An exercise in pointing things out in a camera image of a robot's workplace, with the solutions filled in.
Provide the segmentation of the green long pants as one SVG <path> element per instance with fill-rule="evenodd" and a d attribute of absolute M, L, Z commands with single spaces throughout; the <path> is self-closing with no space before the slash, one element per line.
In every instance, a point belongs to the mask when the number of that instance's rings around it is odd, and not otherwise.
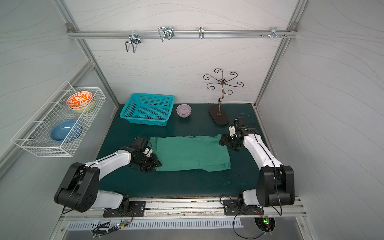
<path fill-rule="evenodd" d="M 219 141 L 222 135 L 186 136 L 150 139 L 152 150 L 162 164 L 158 172 L 204 170 L 220 172 L 231 168 L 226 146 Z"/>

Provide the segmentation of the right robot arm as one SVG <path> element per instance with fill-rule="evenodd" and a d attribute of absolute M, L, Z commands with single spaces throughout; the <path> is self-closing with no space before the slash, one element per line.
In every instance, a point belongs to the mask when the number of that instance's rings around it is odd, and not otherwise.
<path fill-rule="evenodd" d="M 248 127 L 244 118 L 236 118 L 222 135 L 219 144 L 235 151 L 245 148 L 259 168 L 257 186 L 243 191 L 245 206 L 282 207 L 295 203 L 295 176 L 291 166 L 282 164 L 268 149 L 255 128 Z"/>

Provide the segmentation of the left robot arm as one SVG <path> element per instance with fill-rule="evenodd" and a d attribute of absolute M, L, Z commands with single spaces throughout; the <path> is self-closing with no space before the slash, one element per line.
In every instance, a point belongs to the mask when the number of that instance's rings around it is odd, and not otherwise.
<path fill-rule="evenodd" d="M 102 191 L 101 179 L 122 167 L 136 166 L 140 172 L 156 171 L 162 163 L 155 155 L 149 141 L 136 138 L 132 146 L 118 149 L 101 159 L 85 164 L 74 163 L 67 170 L 55 196 L 54 202 L 63 209 L 84 213 L 90 209 L 117 211 L 123 216 L 131 210 L 127 195 Z"/>

